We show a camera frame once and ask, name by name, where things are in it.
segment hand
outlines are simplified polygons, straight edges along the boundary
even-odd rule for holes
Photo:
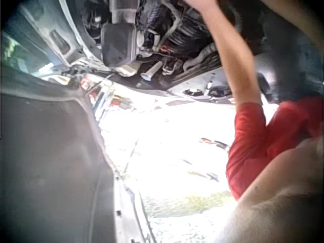
[[[200,13],[218,6],[218,0],[186,0],[186,2]]]

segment red t-shirt sleeve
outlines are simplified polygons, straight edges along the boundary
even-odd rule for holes
[[[266,119],[260,104],[241,105],[235,116],[235,140],[229,150],[226,177],[236,200],[265,167],[258,161],[266,139]]]

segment red shirt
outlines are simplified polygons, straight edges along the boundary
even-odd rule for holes
[[[226,177],[238,200],[263,169],[280,153],[295,148],[302,132],[316,137],[323,122],[322,97],[283,102],[270,123],[262,106],[246,103],[235,117],[235,140],[229,150]]]

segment bare arm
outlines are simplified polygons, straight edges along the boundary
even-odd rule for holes
[[[261,0],[268,8],[281,15],[304,32],[324,52],[324,27],[314,13],[300,0]]]
[[[261,104],[254,57],[246,42],[235,31],[215,0],[187,1],[200,11],[213,36],[236,108],[247,102]]]

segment person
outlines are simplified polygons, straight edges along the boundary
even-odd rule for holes
[[[215,0],[186,1],[201,13],[212,34],[236,106],[235,140],[226,176],[238,204],[215,242],[322,242],[314,241],[322,237],[322,95],[304,92],[294,101],[282,102],[266,125],[248,45]],[[309,10],[296,5],[299,1],[263,2],[324,50],[320,22]],[[279,71],[282,82],[289,75],[301,76],[289,74],[297,69],[285,69],[289,63],[276,60],[285,64]]]

